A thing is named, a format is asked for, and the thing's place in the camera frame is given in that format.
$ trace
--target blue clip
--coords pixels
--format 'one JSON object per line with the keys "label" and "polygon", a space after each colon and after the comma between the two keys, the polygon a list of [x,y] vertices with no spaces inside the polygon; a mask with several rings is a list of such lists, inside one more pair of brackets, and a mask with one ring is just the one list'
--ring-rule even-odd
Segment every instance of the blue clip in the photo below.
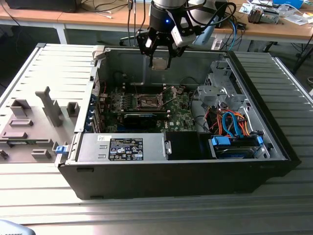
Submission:
{"label": "blue clip", "polygon": [[212,139],[213,145],[230,145],[230,140],[226,136],[215,136]]}
{"label": "blue clip", "polygon": [[256,139],[257,139],[257,141],[259,142],[260,145],[262,145],[264,143],[264,141],[263,141],[261,136],[258,136]]}
{"label": "blue clip", "polygon": [[67,154],[68,145],[60,145],[55,149],[56,154]]}

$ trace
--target black plastic object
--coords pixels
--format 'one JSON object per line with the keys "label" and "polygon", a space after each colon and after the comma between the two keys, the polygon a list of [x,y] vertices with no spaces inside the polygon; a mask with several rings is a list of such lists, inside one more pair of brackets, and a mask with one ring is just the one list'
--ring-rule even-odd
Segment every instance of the black plastic object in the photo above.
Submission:
{"label": "black plastic object", "polygon": [[11,9],[76,12],[82,0],[5,0]]}
{"label": "black plastic object", "polygon": [[171,142],[172,154],[168,160],[202,160],[200,143],[196,131],[166,132],[166,140]]}
{"label": "black plastic object", "polygon": [[249,23],[258,24],[262,17],[262,11],[259,9],[252,9],[248,15]]}
{"label": "black plastic object", "polygon": [[126,129],[146,130],[157,126],[156,115],[151,114],[126,114],[124,116],[124,126]]}

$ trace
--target yellow wire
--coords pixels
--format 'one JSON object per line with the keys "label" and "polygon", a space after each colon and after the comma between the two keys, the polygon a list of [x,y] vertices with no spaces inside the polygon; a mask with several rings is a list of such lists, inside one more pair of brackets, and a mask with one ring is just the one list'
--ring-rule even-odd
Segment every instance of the yellow wire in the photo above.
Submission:
{"label": "yellow wire", "polygon": [[245,123],[246,133],[247,133],[247,134],[248,134],[248,136],[249,136],[250,134],[249,134],[249,132],[248,132],[248,128],[247,128],[247,126],[246,126],[246,123]]}

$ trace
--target wire bundle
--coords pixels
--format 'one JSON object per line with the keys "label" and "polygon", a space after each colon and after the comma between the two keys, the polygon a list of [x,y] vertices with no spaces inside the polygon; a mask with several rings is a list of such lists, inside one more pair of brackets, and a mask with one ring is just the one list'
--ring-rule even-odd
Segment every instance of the wire bundle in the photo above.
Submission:
{"label": "wire bundle", "polygon": [[[203,119],[207,122],[207,118],[212,109],[208,108]],[[226,118],[231,118],[232,122],[227,126]],[[209,130],[216,135],[225,135],[228,137],[234,137],[230,132],[234,129],[237,136],[249,136],[249,131],[247,128],[247,119],[240,113],[234,112],[230,109],[221,109],[216,111],[216,122],[213,123]]]}
{"label": "wire bundle", "polygon": [[[91,2],[91,1],[92,1],[93,10],[90,10],[90,9],[84,7],[84,4],[85,4],[85,3]],[[119,6],[112,7],[112,8],[110,8],[110,9],[97,10],[100,6],[110,5],[110,4],[115,3],[116,1],[117,1],[117,0],[114,0],[113,2],[102,3],[102,4],[99,4],[99,5],[96,6],[96,5],[94,4],[94,0],[85,0],[85,1],[81,2],[81,7],[82,7],[82,9],[84,9],[85,11],[97,13],[97,12],[110,11],[110,10],[113,10],[113,9],[116,9],[116,8],[119,8],[119,7],[127,6],[127,4],[122,4],[122,5],[119,5]]]}
{"label": "wire bundle", "polygon": [[[227,41],[225,43],[222,42],[223,46],[221,47],[220,50],[223,50],[224,48],[225,48],[225,50],[227,50],[227,47],[230,47],[228,50],[231,50],[232,48],[236,47],[237,45],[240,46],[240,44],[241,44],[241,42],[243,40],[243,35],[244,35],[245,31],[246,31],[245,29],[238,28],[238,21],[237,21],[237,18],[235,16],[232,16],[232,19],[228,19],[228,22],[229,22],[229,24],[230,24],[230,26],[232,27],[233,30],[232,30],[231,34],[229,35]],[[236,39],[236,36],[238,34],[237,33],[238,29],[240,30],[241,35],[240,35],[239,38]],[[233,40],[231,41],[231,43],[228,44],[228,41],[230,40],[231,35],[234,35],[234,37],[233,37]]]}

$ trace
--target table leg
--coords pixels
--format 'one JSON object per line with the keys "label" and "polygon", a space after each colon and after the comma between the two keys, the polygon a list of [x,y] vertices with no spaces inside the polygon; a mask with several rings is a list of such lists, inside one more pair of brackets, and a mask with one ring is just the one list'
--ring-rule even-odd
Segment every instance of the table leg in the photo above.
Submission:
{"label": "table leg", "polygon": [[267,53],[270,49],[270,47],[274,44],[275,42],[268,42],[265,46],[265,48],[263,49],[263,52]]}
{"label": "table leg", "polygon": [[300,60],[295,64],[292,70],[293,74],[295,74],[298,71],[298,69],[301,67],[303,62],[311,55],[312,52],[313,52],[313,46],[311,46],[311,48],[304,55],[302,55]]}
{"label": "table leg", "polygon": [[61,44],[67,44],[68,42],[68,37],[67,37],[67,29],[65,28],[65,25],[63,23],[57,23],[54,25],[54,28],[58,32],[58,36],[60,39]]}

